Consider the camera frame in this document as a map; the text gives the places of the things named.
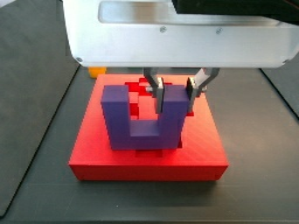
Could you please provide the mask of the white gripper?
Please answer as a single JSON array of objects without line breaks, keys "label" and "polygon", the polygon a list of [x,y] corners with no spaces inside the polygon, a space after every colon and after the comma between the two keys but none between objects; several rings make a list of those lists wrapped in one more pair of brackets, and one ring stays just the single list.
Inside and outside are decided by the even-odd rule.
[{"label": "white gripper", "polygon": [[83,67],[144,67],[162,112],[157,67],[202,67],[194,98],[218,67],[280,67],[299,53],[299,0],[62,0],[71,57]]}]

